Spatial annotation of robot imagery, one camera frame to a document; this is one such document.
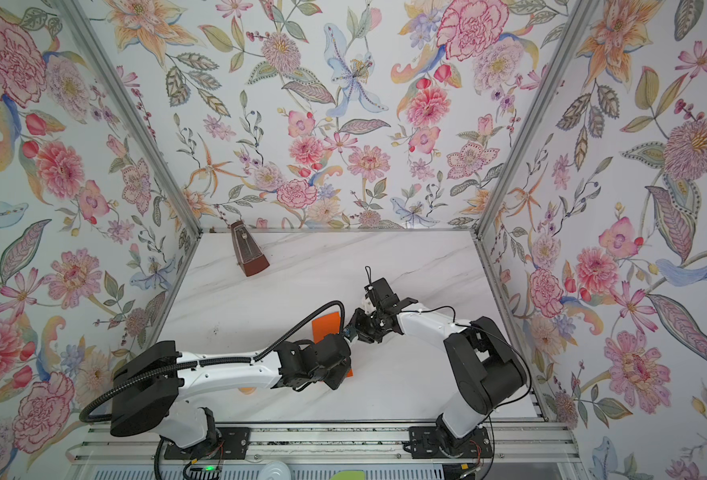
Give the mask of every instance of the green object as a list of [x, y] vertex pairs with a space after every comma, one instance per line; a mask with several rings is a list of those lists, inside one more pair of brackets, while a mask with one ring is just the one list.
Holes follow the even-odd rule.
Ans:
[[364, 480], [366, 475], [362, 470], [346, 470], [333, 475], [330, 480]]

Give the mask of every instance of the floral wallpaper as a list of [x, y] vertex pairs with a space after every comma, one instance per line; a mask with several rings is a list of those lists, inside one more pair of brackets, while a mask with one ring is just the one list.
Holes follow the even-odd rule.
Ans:
[[484, 244], [597, 480], [707, 480], [707, 2], [603, 0]]
[[569, 0], [80, 2], [205, 228], [471, 227]]
[[0, 4], [1, 479], [65, 474], [192, 246], [115, 108], [49, 2]]

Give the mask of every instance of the black bracket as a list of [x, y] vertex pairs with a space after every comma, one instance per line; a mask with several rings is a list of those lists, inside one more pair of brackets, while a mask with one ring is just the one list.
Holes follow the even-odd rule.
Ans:
[[[223, 441], [206, 458], [223, 460], [244, 460], [250, 446], [250, 429], [247, 427], [218, 427]], [[164, 452], [165, 460], [191, 460], [191, 454], [183, 452], [178, 446], [170, 445]]]
[[[487, 429], [477, 428], [473, 431], [467, 442], [464, 442], [453, 456], [447, 456], [439, 447], [437, 437], [435, 436], [436, 427], [410, 427], [409, 442], [405, 444], [407, 452], [412, 454], [414, 459], [425, 458], [492, 458], [493, 449], [489, 443]], [[477, 446], [482, 449], [481, 456]]]

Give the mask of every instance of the round white object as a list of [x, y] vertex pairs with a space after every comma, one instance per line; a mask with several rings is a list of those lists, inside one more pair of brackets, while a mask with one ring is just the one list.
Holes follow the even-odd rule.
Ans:
[[286, 463], [271, 462], [260, 471], [258, 480], [292, 480], [292, 472]]

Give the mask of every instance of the white marble surface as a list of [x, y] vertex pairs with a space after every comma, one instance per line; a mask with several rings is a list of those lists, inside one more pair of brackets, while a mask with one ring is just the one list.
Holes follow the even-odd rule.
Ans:
[[[271, 266], [247, 278], [236, 264], [230, 234], [202, 237], [159, 340], [175, 340], [178, 350], [189, 352], [262, 350], [329, 300], [343, 302], [348, 323], [364, 294], [365, 265], [372, 267], [373, 280], [385, 277], [401, 298], [410, 296], [429, 308], [452, 305], [458, 322], [488, 316], [505, 331], [466, 231], [257, 233], [254, 238]], [[291, 340], [303, 338], [313, 338], [310, 323]], [[300, 393], [230, 390], [192, 403], [210, 408], [221, 422], [435, 419], [457, 391], [446, 353], [415, 338], [392, 333], [381, 344], [354, 342], [351, 356], [353, 377], [337, 391], [323, 383]], [[495, 416], [536, 414], [525, 398]]]

